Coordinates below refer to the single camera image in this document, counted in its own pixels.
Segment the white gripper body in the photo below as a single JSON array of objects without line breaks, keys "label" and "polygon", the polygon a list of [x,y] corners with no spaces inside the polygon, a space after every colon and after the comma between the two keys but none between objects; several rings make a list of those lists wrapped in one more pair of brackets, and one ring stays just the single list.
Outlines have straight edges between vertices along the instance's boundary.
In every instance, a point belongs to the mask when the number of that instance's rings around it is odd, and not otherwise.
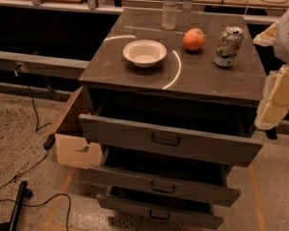
[{"label": "white gripper body", "polygon": [[278,59],[289,63],[289,9],[277,23],[274,50]]}]

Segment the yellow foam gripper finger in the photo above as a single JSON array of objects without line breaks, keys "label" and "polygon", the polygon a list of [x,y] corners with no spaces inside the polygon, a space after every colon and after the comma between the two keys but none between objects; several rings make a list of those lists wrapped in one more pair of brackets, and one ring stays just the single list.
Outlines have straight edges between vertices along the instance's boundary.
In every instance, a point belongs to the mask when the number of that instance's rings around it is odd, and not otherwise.
[{"label": "yellow foam gripper finger", "polygon": [[271,130],[289,112],[289,64],[271,71],[266,78],[254,124],[257,129]]},{"label": "yellow foam gripper finger", "polygon": [[265,31],[258,34],[254,39],[253,43],[259,46],[274,46],[275,45],[275,34],[278,22],[274,22]]}]

